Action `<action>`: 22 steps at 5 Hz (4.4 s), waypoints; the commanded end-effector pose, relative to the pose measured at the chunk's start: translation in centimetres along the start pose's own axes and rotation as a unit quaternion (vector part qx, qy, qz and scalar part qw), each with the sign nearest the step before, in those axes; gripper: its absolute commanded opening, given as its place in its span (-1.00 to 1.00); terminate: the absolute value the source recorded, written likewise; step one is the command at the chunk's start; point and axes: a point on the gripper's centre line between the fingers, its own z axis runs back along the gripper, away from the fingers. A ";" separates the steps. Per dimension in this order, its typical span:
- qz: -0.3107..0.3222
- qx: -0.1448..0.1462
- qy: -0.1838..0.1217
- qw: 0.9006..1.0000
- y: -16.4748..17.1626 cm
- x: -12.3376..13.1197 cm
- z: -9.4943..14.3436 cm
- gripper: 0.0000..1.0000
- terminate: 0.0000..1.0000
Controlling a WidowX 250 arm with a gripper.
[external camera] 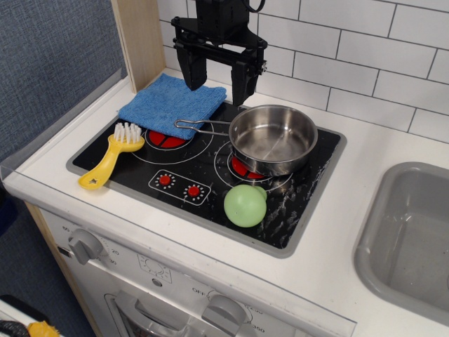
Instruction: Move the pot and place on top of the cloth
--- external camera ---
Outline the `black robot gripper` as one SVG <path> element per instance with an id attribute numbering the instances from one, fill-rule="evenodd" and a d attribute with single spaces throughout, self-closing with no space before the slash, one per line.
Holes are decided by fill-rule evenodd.
<path id="1" fill-rule="evenodd" d="M 196 17 L 174 17 L 173 42 L 185 83 L 191 91 L 207 79 L 206 61 L 232 67 L 233 105 L 239 106 L 255 92 L 257 79 L 265 71 L 267 42 L 248 28 L 253 8 L 249 1 L 196 1 Z"/>

